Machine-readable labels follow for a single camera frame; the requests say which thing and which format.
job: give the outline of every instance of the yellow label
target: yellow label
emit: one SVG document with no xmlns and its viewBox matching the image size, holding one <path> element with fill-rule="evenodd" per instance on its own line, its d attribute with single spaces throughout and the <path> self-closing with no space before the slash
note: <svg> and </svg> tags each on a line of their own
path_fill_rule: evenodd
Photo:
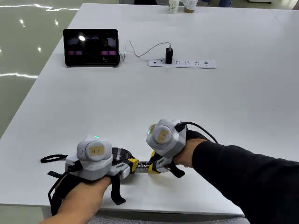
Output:
<svg viewBox="0 0 299 224">
<path fill-rule="evenodd" d="M 168 131 L 166 131 L 165 129 L 162 129 L 158 136 L 158 141 L 165 142 L 167 135 L 168 135 Z"/>
<path fill-rule="evenodd" d="M 154 129 L 155 129 L 155 126 L 156 126 L 156 124 L 154 124 L 154 125 L 152 125 L 152 126 L 150 127 L 149 134 L 153 134 Z"/>
<path fill-rule="evenodd" d="M 105 153 L 104 146 L 91 146 L 89 147 L 90 155 L 103 155 Z"/>
</svg>

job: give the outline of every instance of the cup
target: cup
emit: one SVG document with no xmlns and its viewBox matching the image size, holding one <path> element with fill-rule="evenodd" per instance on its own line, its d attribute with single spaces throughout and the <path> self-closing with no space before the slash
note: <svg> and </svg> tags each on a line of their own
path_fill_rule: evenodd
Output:
<svg viewBox="0 0 299 224">
<path fill-rule="evenodd" d="M 179 0 L 168 0 L 168 12 L 175 14 L 178 12 Z"/>
</svg>

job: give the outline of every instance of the black sleeve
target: black sleeve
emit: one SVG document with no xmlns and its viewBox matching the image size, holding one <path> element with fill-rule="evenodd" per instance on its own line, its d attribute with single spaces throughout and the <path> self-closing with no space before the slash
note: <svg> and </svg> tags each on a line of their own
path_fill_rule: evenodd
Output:
<svg viewBox="0 0 299 224">
<path fill-rule="evenodd" d="M 192 164 L 251 224 L 299 222 L 298 162 L 206 141 L 195 148 Z"/>
</svg>

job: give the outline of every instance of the tablet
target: tablet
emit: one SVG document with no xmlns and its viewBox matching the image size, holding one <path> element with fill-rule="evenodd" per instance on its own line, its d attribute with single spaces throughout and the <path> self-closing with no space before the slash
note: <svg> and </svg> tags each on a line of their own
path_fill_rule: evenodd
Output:
<svg viewBox="0 0 299 224">
<path fill-rule="evenodd" d="M 65 29 L 64 58 L 67 66 L 117 66 L 116 29 Z"/>
</svg>

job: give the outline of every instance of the white power strip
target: white power strip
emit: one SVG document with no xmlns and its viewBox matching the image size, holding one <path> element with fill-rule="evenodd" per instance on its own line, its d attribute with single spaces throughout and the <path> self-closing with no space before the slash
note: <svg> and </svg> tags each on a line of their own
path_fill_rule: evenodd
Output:
<svg viewBox="0 0 299 224">
<path fill-rule="evenodd" d="M 215 60 L 182 60 L 173 59 L 172 64 L 166 64 L 165 59 L 157 59 L 148 61 L 151 67 L 177 67 L 177 68 L 200 68 L 200 69 L 216 69 Z"/>
</svg>

